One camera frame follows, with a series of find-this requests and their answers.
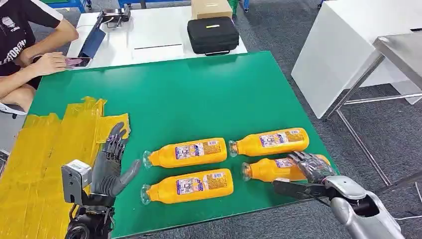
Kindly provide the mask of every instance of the green tabletop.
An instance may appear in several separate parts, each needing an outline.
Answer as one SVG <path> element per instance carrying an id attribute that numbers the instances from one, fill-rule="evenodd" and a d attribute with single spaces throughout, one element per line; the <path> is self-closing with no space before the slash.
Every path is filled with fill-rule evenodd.
<path id="1" fill-rule="evenodd" d="M 327 156 L 301 104 L 270 52 L 214 56 L 67 71 L 43 78 L 30 113 L 63 116 L 66 104 L 84 96 L 107 100 L 105 115 L 129 113 L 125 170 L 145 150 L 170 143 L 224 137 L 239 140 L 251 133 L 303 127 L 309 134 L 307 152 Z M 271 155 L 277 158 L 282 155 Z M 141 168 L 117 197 L 113 237 L 147 233 L 275 207 L 295 200 L 273 192 L 271 183 L 244 182 L 242 162 L 263 157 L 237 156 L 222 163 L 165 169 Z M 187 173 L 228 168 L 233 194 L 166 205 L 140 200 L 143 184 Z"/>

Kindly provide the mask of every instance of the gray carpet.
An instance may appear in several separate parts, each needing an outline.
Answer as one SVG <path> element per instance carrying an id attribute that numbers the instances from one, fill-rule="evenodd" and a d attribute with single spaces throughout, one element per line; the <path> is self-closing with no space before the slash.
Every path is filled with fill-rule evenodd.
<path id="1" fill-rule="evenodd" d="M 368 190 L 383 182 L 358 148 L 338 116 L 322 122 L 314 116 L 305 98 L 290 76 L 295 60 L 318 13 L 318 0 L 252 0 L 250 12 L 238 7 L 235 23 L 248 51 L 270 50 L 308 113 L 340 172 Z M 189 2 L 148 4 L 148 7 L 187 5 Z M 94 0 L 93 11 L 117 7 L 117 1 Z M 77 24 L 76 9 L 62 11 L 66 19 Z M 50 31 L 34 26 L 42 39 Z M 61 51 L 67 52 L 65 46 Z M 355 98 L 397 94 L 390 85 L 361 89 Z M 345 107 L 344 114 L 392 181 L 422 169 L 422 107 L 405 100 Z M 391 192 L 381 197 L 394 217 L 422 215 L 422 203 L 415 187 Z M 422 238 L 422 219 L 400 221 L 406 238 Z M 152 239 L 342 239 L 350 238 L 328 207 L 311 201 L 283 208 L 232 217 L 199 225 L 154 233 Z"/>

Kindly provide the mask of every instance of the cardboard box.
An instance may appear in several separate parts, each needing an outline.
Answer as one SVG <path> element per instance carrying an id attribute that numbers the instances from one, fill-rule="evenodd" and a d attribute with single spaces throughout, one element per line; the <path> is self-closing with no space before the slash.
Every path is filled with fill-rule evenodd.
<path id="1" fill-rule="evenodd" d="M 191 0 L 192 19 L 228 16 L 231 18 L 233 10 L 227 0 Z"/>

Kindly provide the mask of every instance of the white desk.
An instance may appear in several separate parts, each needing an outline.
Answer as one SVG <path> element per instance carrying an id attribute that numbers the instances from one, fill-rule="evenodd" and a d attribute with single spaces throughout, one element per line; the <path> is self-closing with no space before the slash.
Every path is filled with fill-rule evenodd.
<path id="1" fill-rule="evenodd" d="M 326 1 L 315 20 L 292 76 L 317 118 L 374 62 L 378 36 L 410 33 L 422 27 L 421 0 Z M 389 60 L 364 86 L 392 84 L 400 94 L 421 90 Z M 414 104 L 420 97 L 408 98 Z"/>
<path id="2" fill-rule="evenodd" d="M 98 13 L 83 13 L 77 30 L 79 39 L 70 44 L 68 57 L 76 57 L 87 38 Z M 106 36 L 101 43 L 90 68 L 121 66 L 146 62 L 166 61 L 184 58 L 203 57 L 195 54 L 187 33 L 191 19 L 190 6 L 139 9 L 131 11 L 131 20 L 121 28 L 110 29 L 102 24 Z M 230 54 L 246 53 L 242 42 Z"/>

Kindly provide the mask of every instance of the black t-shirt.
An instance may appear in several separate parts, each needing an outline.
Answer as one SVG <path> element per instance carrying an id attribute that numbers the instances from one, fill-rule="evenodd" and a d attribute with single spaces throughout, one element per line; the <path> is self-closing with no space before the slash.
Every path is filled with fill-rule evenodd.
<path id="1" fill-rule="evenodd" d="M 39 0 L 0 0 L 0 76 L 17 72 L 13 63 L 19 53 L 35 44 L 29 25 L 56 28 L 63 15 Z"/>

